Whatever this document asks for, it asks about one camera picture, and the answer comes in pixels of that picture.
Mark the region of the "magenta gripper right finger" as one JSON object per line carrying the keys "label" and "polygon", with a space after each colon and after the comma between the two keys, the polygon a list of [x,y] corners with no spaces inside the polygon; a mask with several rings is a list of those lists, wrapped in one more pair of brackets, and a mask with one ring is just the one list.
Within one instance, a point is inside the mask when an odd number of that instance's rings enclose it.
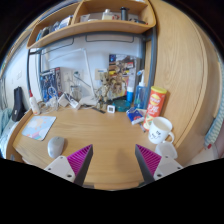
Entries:
{"label": "magenta gripper right finger", "polygon": [[138,144],[135,145],[135,156],[144,184],[152,183],[182,169],[182,166],[170,156],[160,156]]}

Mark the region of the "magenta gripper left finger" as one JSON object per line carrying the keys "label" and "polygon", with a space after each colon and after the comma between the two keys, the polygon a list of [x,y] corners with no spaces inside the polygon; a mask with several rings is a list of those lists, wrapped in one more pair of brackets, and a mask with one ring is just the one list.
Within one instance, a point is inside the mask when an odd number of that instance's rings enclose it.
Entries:
{"label": "magenta gripper left finger", "polygon": [[50,163],[45,171],[82,186],[93,156],[93,145],[72,153],[71,155],[59,156]]}

